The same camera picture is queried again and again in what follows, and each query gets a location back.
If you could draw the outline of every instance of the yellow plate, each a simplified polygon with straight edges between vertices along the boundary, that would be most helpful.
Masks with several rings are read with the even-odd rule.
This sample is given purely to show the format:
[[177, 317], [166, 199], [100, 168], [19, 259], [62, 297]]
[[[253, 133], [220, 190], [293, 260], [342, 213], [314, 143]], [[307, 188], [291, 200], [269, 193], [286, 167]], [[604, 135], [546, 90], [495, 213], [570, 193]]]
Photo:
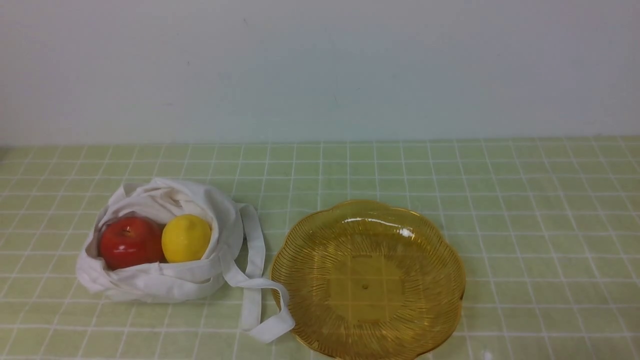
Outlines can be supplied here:
[[433, 350], [458, 326], [465, 291], [462, 261], [435, 225], [368, 200], [300, 220], [271, 278], [289, 290], [293, 334], [344, 360], [410, 360]]

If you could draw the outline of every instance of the red apple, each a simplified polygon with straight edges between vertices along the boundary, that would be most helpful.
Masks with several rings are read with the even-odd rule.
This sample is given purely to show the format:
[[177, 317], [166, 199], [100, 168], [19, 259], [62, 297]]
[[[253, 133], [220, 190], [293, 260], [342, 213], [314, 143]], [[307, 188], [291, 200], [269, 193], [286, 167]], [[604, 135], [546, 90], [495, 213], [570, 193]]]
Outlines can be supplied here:
[[109, 224], [100, 238], [100, 256], [111, 270], [164, 261], [162, 231], [143, 217], [126, 217]]

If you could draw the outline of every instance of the bag handle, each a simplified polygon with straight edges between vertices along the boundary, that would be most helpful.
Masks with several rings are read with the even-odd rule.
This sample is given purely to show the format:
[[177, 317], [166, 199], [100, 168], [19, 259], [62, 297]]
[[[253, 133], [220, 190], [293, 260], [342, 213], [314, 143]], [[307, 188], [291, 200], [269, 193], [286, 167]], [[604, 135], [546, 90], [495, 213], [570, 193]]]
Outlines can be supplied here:
[[[269, 343], [289, 330], [295, 322], [289, 313], [289, 292], [281, 284], [262, 277], [264, 271], [264, 237], [256, 210], [247, 204], [240, 205], [240, 216], [248, 247], [248, 264], [243, 273], [230, 256], [221, 255], [222, 274], [231, 286], [244, 288], [241, 328], [263, 343]], [[220, 244], [229, 253], [227, 244]], [[262, 311], [262, 290], [274, 289], [280, 293], [280, 312], [260, 323]]]

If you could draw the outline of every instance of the green tiled tablecloth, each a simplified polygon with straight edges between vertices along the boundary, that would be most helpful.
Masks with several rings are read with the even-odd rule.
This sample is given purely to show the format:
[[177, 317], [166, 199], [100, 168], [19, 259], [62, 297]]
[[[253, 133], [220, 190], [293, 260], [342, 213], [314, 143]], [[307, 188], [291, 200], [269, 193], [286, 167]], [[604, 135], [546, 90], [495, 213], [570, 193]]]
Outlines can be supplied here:
[[150, 305], [79, 285], [98, 210], [122, 181], [157, 176], [253, 204], [269, 264], [298, 219], [346, 199], [426, 215], [468, 284], [458, 330], [421, 359], [640, 359], [640, 136], [22, 147], [0, 161], [3, 358], [325, 358], [290, 335], [239, 332], [242, 293], [228, 286]]

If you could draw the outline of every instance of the white cloth bag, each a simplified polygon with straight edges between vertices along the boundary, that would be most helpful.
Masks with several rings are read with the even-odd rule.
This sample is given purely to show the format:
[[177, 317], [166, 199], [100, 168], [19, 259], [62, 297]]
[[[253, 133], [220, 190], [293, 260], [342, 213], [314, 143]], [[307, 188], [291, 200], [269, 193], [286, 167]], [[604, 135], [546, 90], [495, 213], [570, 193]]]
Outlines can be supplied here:
[[[197, 215], [211, 224], [211, 242], [201, 260], [185, 263], [153, 263], [115, 271], [98, 257], [100, 232], [110, 221], [127, 215], [148, 217], [166, 224], [182, 214]], [[243, 273], [234, 261], [246, 236], [248, 265]], [[207, 297], [225, 280], [244, 288], [241, 328], [268, 343], [291, 330], [294, 320], [287, 304], [289, 294], [281, 285], [262, 277], [264, 238], [255, 209], [236, 204], [220, 190], [203, 184], [153, 179], [149, 184], [123, 184], [98, 214], [92, 233], [76, 264], [80, 283], [92, 293], [104, 291], [113, 300], [180, 302]], [[260, 323], [261, 289], [280, 293], [280, 313]]]

